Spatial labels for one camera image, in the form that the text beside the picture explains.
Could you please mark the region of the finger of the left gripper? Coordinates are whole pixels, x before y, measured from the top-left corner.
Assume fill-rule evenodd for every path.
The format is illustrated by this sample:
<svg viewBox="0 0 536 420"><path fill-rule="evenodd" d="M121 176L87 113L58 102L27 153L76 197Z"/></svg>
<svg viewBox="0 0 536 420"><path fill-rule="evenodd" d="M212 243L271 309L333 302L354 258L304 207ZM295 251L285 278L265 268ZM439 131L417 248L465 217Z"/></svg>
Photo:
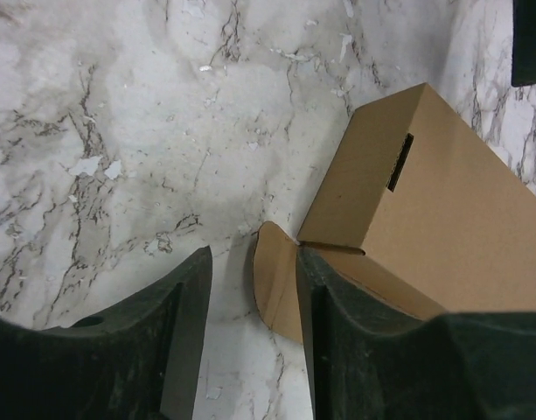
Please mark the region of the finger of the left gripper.
<svg viewBox="0 0 536 420"><path fill-rule="evenodd" d="M536 0L513 0L513 87L536 84Z"/></svg>

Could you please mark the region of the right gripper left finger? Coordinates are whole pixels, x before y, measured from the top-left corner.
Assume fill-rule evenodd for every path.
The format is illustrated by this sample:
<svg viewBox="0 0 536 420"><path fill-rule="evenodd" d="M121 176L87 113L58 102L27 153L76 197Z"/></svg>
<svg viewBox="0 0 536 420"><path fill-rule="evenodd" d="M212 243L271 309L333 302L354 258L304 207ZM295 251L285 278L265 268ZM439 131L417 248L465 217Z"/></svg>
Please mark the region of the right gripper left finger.
<svg viewBox="0 0 536 420"><path fill-rule="evenodd" d="M189 419L212 287L212 252L63 328L0 318L0 419Z"/></svg>

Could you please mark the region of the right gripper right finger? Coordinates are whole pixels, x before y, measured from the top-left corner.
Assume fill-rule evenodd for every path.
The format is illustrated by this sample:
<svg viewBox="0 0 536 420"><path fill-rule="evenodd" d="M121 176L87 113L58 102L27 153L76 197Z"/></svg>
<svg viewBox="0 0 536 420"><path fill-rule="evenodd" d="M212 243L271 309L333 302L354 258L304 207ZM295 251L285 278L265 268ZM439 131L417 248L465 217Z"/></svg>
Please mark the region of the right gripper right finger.
<svg viewBox="0 0 536 420"><path fill-rule="evenodd" d="M536 311L419 320L296 257L316 419L536 419Z"/></svg>

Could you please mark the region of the cardboard box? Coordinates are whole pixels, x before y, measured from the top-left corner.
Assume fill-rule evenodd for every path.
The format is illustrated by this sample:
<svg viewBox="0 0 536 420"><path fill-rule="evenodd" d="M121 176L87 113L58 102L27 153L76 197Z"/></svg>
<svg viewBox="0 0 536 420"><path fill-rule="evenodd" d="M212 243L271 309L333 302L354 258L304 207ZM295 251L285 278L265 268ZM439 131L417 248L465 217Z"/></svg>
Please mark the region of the cardboard box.
<svg viewBox="0 0 536 420"><path fill-rule="evenodd" d="M353 113L295 237L260 228L255 303L297 342L303 246L418 319L536 311L536 196L426 83Z"/></svg>

